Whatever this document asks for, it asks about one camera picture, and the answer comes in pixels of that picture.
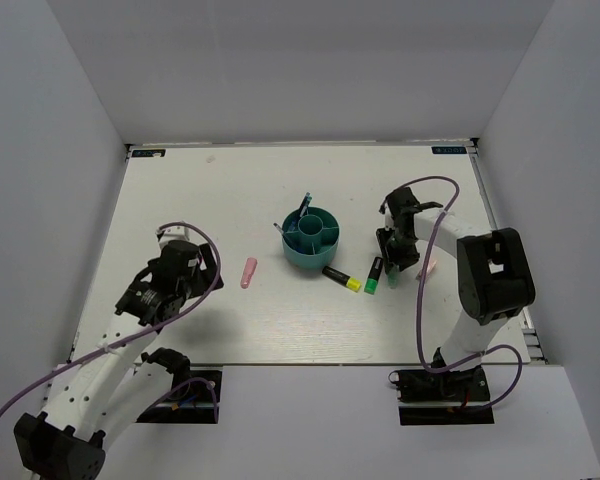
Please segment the clear blue gel pen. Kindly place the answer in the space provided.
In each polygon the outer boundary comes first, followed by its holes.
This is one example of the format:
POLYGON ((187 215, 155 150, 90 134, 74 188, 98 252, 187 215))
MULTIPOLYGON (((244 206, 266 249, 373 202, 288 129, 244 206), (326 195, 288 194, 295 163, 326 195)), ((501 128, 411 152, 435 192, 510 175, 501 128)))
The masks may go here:
POLYGON ((311 200, 312 200, 312 196, 311 196, 311 194, 309 192, 307 192, 305 194, 305 197, 304 197, 304 199, 303 199, 303 201, 302 201, 302 203, 300 205, 300 208, 299 208, 299 214, 301 216, 303 216, 303 215, 306 214, 306 212, 308 210, 308 207, 310 205, 311 200))

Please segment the green pen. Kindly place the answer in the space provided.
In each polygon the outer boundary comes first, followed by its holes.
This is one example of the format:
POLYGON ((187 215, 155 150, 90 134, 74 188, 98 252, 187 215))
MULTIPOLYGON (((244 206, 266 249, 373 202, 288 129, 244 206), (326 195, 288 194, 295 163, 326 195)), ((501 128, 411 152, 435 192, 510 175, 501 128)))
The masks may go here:
POLYGON ((301 204, 297 210, 297 217, 298 218, 302 218, 304 215, 307 214, 307 209, 309 207, 309 204, 311 202, 311 194, 309 192, 307 192, 303 198, 303 200, 301 201, 301 204))

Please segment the blue ballpoint pen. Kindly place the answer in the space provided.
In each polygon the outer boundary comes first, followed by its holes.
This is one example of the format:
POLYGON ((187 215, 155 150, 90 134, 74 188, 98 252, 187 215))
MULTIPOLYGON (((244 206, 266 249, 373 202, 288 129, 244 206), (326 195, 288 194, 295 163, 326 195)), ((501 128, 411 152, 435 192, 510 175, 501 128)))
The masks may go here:
POLYGON ((281 235, 281 237, 283 238, 283 240, 289 245, 289 247, 293 250, 297 250, 298 246, 296 241, 290 236, 290 233, 285 231, 281 225, 279 225, 278 223, 274 222, 273 223, 274 228, 276 229, 276 231, 281 235))

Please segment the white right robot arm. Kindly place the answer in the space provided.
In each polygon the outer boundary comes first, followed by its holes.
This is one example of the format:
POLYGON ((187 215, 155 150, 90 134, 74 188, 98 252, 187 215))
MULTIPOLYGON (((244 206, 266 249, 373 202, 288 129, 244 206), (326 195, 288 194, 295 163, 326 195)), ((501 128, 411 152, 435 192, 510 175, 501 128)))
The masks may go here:
POLYGON ((385 226, 376 231, 385 273, 397 275, 419 264, 416 299, 416 348, 423 368, 432 373, 433 390, 452 399, 468 385, 465 371, 481 358, 509 319, 532 304, 536 290, 520 234, 513 228, 488 230, 458 218, 436 202, 422 203, 409 187, 385 198, 380 213, 385 226), (432 362, 423 352, 422 307, 427 268, 437 247, 456 260, 460 316, 432 362))

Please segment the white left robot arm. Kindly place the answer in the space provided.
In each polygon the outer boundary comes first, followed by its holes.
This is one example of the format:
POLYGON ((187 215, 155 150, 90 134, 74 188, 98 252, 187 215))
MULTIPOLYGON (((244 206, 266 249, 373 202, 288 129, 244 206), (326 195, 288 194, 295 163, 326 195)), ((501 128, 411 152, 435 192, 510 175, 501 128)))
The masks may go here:
POLYGON ((36 414, 23 414, 14 436, 25 469, 42 479, 94 479, 106 450, 146 410, 185 396, 189 358, 150 345, 194 303, 222 288, 215 245, 182 235, 159 242, 160 254, 136 274, 114 307, 94 352, 77 362, 75 376, 36 414))

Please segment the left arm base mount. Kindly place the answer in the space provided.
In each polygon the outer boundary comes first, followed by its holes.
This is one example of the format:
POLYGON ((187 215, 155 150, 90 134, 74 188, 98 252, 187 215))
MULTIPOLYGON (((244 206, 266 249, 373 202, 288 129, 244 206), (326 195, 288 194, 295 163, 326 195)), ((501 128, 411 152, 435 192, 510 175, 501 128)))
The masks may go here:
POLYGON ((214 425, 220 413, 221 369, 191 369, 190 377, 201 378, 173 392, 161 403, 142 413, 139 424, 214 425))

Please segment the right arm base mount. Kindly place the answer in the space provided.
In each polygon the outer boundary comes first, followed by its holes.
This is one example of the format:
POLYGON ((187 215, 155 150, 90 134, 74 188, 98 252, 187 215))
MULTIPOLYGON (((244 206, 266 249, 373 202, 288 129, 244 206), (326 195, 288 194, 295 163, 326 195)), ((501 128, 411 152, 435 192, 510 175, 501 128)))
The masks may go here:
POLYGON ((493 425, 484 369, 432 374, 422 369, 394 370, 401 426, 493 425))

